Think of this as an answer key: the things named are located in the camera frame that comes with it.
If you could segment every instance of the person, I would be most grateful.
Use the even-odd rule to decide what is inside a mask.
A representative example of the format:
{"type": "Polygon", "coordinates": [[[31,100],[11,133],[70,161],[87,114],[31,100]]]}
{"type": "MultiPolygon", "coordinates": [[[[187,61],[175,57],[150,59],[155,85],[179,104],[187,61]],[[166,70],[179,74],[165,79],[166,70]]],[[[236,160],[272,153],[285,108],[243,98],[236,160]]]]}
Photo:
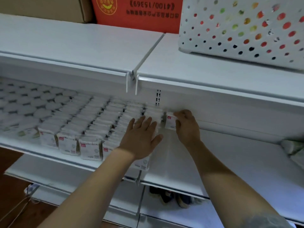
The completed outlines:
{"type": "MultiPolygon", "coordinates": [[[[225,228],[289,228],[288,222],[245,181],[221,163],[200,139],[189,110],[175,112],[176,132],[192,156],[203,185],[225,228]]],[[[111,198],[131,163],[147,157],[162,141],[152,139],[156,122],[132,119],[120,143],[39,228],[100,227],[111,198]]]]}

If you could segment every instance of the yellow circular logo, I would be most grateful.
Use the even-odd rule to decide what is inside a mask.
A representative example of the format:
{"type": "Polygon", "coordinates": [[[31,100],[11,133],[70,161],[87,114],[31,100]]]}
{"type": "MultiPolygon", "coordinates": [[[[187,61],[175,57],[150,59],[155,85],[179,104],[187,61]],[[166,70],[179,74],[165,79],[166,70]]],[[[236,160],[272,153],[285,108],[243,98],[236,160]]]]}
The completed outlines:
{"type": "Polygon", "coordinates": [[[117,9],[117,0],[96,0],[99,9],[107,15],[112,15],[117,9]]]}

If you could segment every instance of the perforated basket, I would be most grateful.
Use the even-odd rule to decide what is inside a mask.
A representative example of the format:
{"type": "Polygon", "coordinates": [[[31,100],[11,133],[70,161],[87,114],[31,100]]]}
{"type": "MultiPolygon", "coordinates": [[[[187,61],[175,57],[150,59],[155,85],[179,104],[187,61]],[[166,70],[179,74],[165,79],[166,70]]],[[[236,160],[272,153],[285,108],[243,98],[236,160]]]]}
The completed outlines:
{"type": "Polygon", "coordinates": [[[304,0],[184,0],[180,24],[185,52],[304,69],[304,0]]]}

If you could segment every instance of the wooden floor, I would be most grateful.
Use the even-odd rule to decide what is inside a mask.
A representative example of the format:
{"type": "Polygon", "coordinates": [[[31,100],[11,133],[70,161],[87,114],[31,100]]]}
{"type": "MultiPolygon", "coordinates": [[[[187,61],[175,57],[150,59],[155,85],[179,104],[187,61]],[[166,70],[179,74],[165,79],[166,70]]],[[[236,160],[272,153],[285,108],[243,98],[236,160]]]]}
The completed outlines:
{"type": "MultiPolygon", "coordinates": [[[[14,206],[24,199],[23,190],[29,185],[29,182],[3,175],[4,171],[10,167],[22,153],[0,148],[0,219],[6,215],[14,206]]],[[[12,213],[10,213],[2,222],[0,228],[7,228],[9,224],[18,215],[22,203],[12,213]]],[[[54,210],[55,206],[46,203],[34,204],[30,202],[24,212],[17,218],[10,228],[35,228],[54,210]]],[[[102,228],[117,228],[118,226],[104,222],[102,228]]]]}

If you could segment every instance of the finger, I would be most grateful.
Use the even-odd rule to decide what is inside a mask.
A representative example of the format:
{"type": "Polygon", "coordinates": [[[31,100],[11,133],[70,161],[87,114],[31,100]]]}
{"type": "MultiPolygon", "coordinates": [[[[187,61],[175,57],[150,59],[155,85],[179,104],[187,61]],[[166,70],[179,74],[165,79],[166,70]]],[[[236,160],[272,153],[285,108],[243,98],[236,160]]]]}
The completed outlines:
{"type": "Polygon", "coordinates": [[[186,116],[187,119],[190,119],[193,116],[192,112],[188,109],[182,110],[181,113],[183,113],[186,116]]]}
{"type": "Polygon", "coordinates": [[[151,141],[151,149],[154,150],[157,145],[162,141],[164,136],[162,134],[157,135],[152,141],[151,141]]]}
{"type": "Polygon", "coordinates": [[[141,127],[142,122],[145,120],[146,116],[142,116],[140,119],[135,122],[135,125],[133,126],[134,129],[138,129],[141,127]]]}
{"type": "Polygon", "coordinates": [[[175,121],[175,125],[176,125],[176,133],[179,133],[179,130],[181,129],[181,123],[179,120],[176,120],[175,121]]]}
{"type": "Polygon", "coordinates": [[[157,126],[157,122],[152,122],[151,125],[149,126],[149,128],[147,129],[147,131],[149,131],[151,134],[153,134],[156,126],[157,126]]]}
{"type": "Polygon", "coordinates": [[[186,117],[185,117],[185,115],[184,115],[183,113],[181,113],[181,111],[179,111],[179,112],[174,112],[173,115],[174,115],[175,117],[177,117],[177,119],[178,119],[181,123],[184,122],[185,120],[187,120],[186,117]]]}
{"type": "Polygon", "coordinates": [[[128,125],[128,127],[127,127],[126,132],[128,132],[128,131],[130,131],[130,130],[133,129],[134,122],[135,122],[135,119],[132,118],[131,121],[129,122],[129,125],[128,125]]]}
{"type": "Polygon", "coordinates": [[[143,124],[141,125],[141,129],[147,130],[151,122],[152,122],[152,118],[149,117],[146,121],[143,122],[143,124]]]}

